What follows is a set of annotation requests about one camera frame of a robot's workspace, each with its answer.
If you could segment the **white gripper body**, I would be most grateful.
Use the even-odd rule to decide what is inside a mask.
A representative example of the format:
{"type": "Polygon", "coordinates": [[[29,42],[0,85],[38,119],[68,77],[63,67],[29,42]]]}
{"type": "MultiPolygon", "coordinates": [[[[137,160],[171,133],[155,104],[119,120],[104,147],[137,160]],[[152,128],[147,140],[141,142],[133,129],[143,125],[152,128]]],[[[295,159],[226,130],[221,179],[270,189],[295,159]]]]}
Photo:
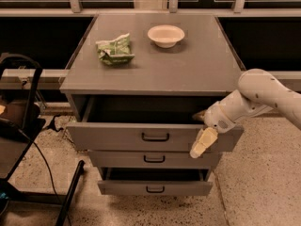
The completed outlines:
{"type": "Polygon", "coordinates": [[[238,106],[232,102],[218,101],[205,112],[204,123],[219,134],[227,133],[236,125],[238,106]]]}

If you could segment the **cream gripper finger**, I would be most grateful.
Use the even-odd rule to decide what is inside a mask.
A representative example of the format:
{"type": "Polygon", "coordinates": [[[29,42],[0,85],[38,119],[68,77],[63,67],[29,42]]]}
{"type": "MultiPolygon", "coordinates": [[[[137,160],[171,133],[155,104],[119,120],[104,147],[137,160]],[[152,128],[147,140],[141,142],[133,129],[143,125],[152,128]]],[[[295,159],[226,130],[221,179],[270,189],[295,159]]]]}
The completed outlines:
{"type": "Polygon", "coordinates": [[[194,121],[204,121],[205,119],[205,110],[199,111],[198,113],[195,113],[192,118],[194,121]]]}
{"type": "Polygon", "coordinates": [[[200,129],[190,150],[192,158],[199,158],[217,140],[218,133],[212,127],[200,129]]]}

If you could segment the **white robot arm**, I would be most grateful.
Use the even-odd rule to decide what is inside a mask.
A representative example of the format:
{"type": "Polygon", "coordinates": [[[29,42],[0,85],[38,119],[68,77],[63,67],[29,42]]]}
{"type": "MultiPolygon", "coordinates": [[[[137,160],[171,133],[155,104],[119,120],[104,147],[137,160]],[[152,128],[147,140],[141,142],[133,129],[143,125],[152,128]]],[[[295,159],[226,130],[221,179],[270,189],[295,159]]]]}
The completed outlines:
{"type": "Polygon", "coordinates": [[[301,129],[301,94],[286,88],[265,70],[245,71],[235,91],[193,116],[203,121],[206,128],[199,130],[190,156],[199,158],[217,141],[219,134],[227,133],[238,121],[272,109],[301,129]]]}

